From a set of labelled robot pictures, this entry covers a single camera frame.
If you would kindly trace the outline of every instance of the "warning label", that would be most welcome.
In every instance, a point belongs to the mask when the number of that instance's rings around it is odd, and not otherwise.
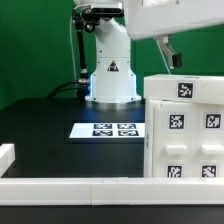
[[[119,72],[115,61],[112,61],[110,67],[107,69],[108,72]]]

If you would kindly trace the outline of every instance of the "green wall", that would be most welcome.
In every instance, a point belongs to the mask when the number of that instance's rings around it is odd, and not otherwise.
[[[0,109],[17,99],[46,97],[53,88],[73,80],[69,43],[72,8],[72,0],[1,0]],[[73,35],[78,55],[75,32]],[[173,45],[184,61],[183,68],[173,74],[224,74],[223,39],[223,25],[175,34]],[[87,65],[93,72],[94,35],[85,34],[85,43]],[[133,42],[132,49],[132,69],[142,95],[143,77],[166,70],[154,40]]]

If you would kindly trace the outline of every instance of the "black table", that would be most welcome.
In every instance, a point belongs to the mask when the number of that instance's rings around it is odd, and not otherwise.
[[[74,99],[24,99],[0,112],[0,142],[14,143],[16,161],[3,178],[142,177],[143,139],[73,141],[75,122],[144,122],[135,109],[87,108]],[[1,206],[0,223],[224,223],[223,205]]]

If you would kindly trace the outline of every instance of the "white edge barrier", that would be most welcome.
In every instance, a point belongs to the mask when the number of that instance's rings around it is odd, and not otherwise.
[[[7,171],[15,160],[14,144],[2,144],[0,146],[0,177]]]
[[[1,175],[14,159],[14,145],[3,144]],[[224,204],[224,178],[0,179],[0,205],[153,204]]]

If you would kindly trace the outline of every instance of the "white box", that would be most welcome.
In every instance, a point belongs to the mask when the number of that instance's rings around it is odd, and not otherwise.
[[[147,100],[144,176],[224,177],[223,121],[222,105]]]
[[[144,98],[224,105],[224,77],[149,76],[144,79]]]
[[[0,177],[7,171],[15,160],[14,144],[2,144],[0,146]]]

